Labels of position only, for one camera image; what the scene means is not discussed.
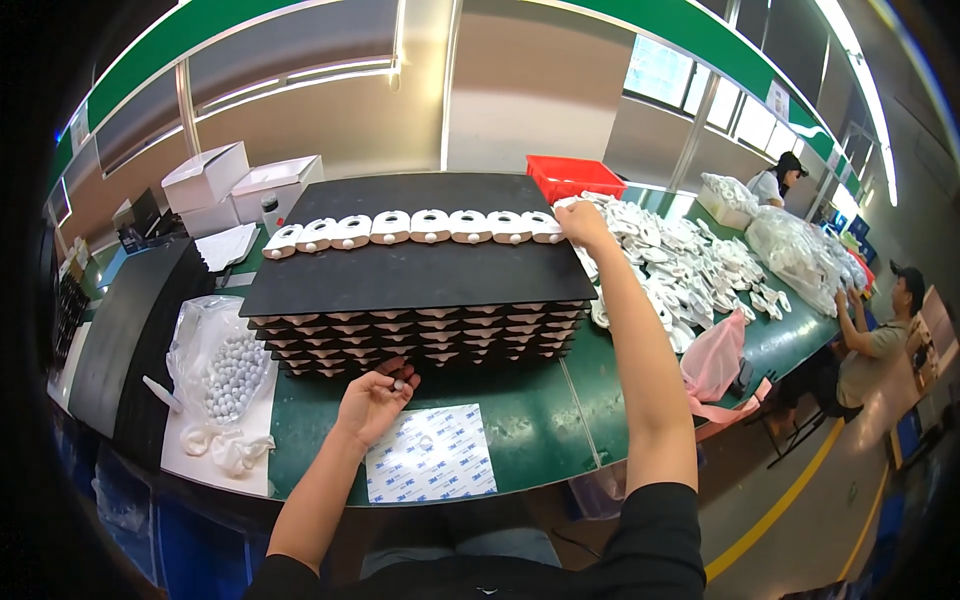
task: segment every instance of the person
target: person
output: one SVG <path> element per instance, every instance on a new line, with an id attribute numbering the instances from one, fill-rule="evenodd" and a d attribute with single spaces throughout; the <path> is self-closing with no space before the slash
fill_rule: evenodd
<path id="1" fill-rule="evenodd" d="M 801 177 L 809 173 L 800 164 L 800 159 L 792 152 L 780 155 L 777 164 L 766 171 L 760 171 L 747 181 L 747 189 L 759 198 L 759 204 L 771 204 L 783 208 L 783 197 Z"/>
<path id="2" fill-rule="evenodd" d="M 324 589 L 320 565 L 357 468 L 420 384 L 420 375 L 397 357 L 347 386 L 337 420 L 280 511 L 266 559 L 244 598 L 703 597 L 696 442 L 679 363 L 600 212 L 589 202 L 578 202 L 559 207 L 556 216 L 564 235 L 589 252 L 603 278 L 629 431 L 627 498 L 599 562 L 580 571 L 563 570 L 546 535 L 531 535 L 522 527 L 494 532 L 499 544 L 492 543 L 489 532 L 471 539 L 478 532 L 460 527 L 447 532 L 450 547 L 433 548 L 403 547 L 409 542 L 396 535 L 403 529 L 397 528 L 386 532 L 395 547 L 368 554 L 360 581 Z M 394 390 L 395 377 L 405 382 L 399 391 Z M 434 508 L 435 516 L 443 517 L 443 509 L 483 507 L 510 498 L 423 508 Z M 399 512 L 403 516 L 418 508 Z M 504 511 L 494 506 L 486 512 Z M 503 520 L 522 519 L 505 515 Z M 406 525 L 408 532 L 417 533 L 430 521 L 408 519 Z M 529 547 L 538 539 L 547 543 L 546 551 Z"/>
<path id="3" fill-rule="evenodd" d="M 831 348 L 822 348 L 783 378 L 777 394 L 779 414 L 771 421 L 775 433 L 793 422 L 800 396 L 811 392 L 828 417 L 852 420 L 869 392 L 880 382 L 887 361 L 906 344 L 910 323 L 924 306 L 924 276 L 914 267 L 891 261 L 897 276 L 891 294 L 893 320 L 867 330 L 867 317 L 860 294 L 853 288 L 837 290 L 834 302 L 843 346 L 849 352 L 842 362 Z M 853 307 L 853 319 L 847 302 Z"/>

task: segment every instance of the plastic bottle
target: plastic bottle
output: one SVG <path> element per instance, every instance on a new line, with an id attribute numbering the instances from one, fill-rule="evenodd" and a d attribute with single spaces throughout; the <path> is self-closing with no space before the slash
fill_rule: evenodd
<path id="1" fill-rule="evenodd" d="M 273 237 L 274 233 L 283 227 L 283 217 L 280 216 L 280 202 L 276 199 L 276 194 L 271 192 L 260 201 L 263 207 L 263 226 L 267 230 L 267 235 Z"/>

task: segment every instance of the white cloth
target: white cloth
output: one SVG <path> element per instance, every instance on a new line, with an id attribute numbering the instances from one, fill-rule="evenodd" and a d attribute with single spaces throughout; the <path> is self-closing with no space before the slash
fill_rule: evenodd
<path id="1" fill-rule="evenodd" d="M 276 448 L 274 436 L 245 438 L 240 429 L 205 424 L 185 427 L 180 432 L 180 444 L 190 456 L 203 456 L 209 449 L 213 463 L 231 477 L 251 470 L 260 455 Z"/>
<path id="2" fill-rule="evenodd" d="M 771 171 L 763 171 L 753 176 L 747 181 L 747 189 L 759 198 L 759 204 L 766 206 L 771 199 L 783 202 L 780 196 L 780 184 L 777 183 L 777 176 Z"/>

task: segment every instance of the pink mesh bag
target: pink mesh bag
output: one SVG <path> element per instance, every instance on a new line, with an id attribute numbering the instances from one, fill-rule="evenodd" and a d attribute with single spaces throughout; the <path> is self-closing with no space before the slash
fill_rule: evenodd
<path id="1" fill-rule="evenodd" d="M 704 402 L 719 400 L 740 373 L 746 319 L 739 308 L 700 335 L 680 360 L 690 412 L 715 423 L 732 423 L 752 413 L 759 402 L 755 396 L 736 410 Z"/>

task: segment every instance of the woman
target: woman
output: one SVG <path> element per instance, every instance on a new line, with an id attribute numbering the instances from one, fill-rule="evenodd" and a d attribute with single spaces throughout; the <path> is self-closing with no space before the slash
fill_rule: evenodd
<path id="1" fill-rule="evenodd" d="M 361 581 L 324 588 L 320 564 L 357 468 L 420 384 L 414 368 L 396 357 L 347 386 L 320 453 L 280 511 L 245 600 L 703 598 L 696 441 L 680 365 L 603 215 L 578 202 L 558 208 L 557 221 L 567 239 L 587 249 L 603 278 L 630 432 L 628 497 L 603 558 L 582 571 L 560 568 L 549 538 L 533 519 L 521 518 L 522 508 L 510 506 L 521 496 L 510 494 L 455 503 L 462 506 L 392 509 L 395 522 L 364 560 Z M 394 377 L 404 382 L 399 390 Z M 439 510 L 426 517 L 421 508 Z"/>
<path id="2" fill-rule="evenodd" d="M 783 197 L 801 177 L 809 175 L 792 152 L 780 155 L 780 161 L 766 171 L 760 171 L 747 182 L 747 189 L 760 198 L 759 204 L 783 208 Z"/>

